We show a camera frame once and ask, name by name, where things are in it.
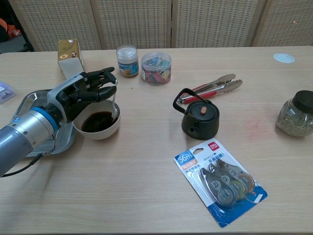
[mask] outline white bowl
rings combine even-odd
[[[110,126],[109,128],[103,130],[103,131],[98,131],[98,132],[85,132],[82,131],[82,125],[84,121],[87,120],[87,118],[90,117],[91,114],[98,113],[98,112],[112,112],[113,111],[113,106],[112,106],[112,101],[110,100],[104,100],[99,103],[92,103],[88,105],[78,116],[77,118],[73,121],[73,125],[75,129],[85,136],[88,139],[91,140],[102,140],[105,139],[111,135],[114,134],[114,132],[119,128],[120,122],[121,122],[121,112],[118,107],[118,105],[115,103],[115,107],[117,108],[117,120],[116,122]]]

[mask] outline background wall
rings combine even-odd
[[[313,44],[312,0],[10,0],[36,51]]]

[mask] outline orange object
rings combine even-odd
[[[201,110],[200,110],[200,114],[203,116],[203,115],[205,115],[205,113],[206,113],[206,107],[203,106],[203,107],[201,108]]]
[[[5,20],[0,18],[0,25],[5,29],[9,38],[17,37],[21,35],[21,31],[19,31],[14,25],[8,24]]]

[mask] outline spoon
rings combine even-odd
[[[117,118],[117,108],[115,107],[115,95],[116,92],[113,96],[113,100],[112,100],[112,105],[113,105],[113,110],[112,110],[112,120],[114,121]]]

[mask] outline white lid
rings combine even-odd
[[[117,60],[123,62],[135,62],[138,60],[137,49],[133,45],[122,45],[116,49]]]

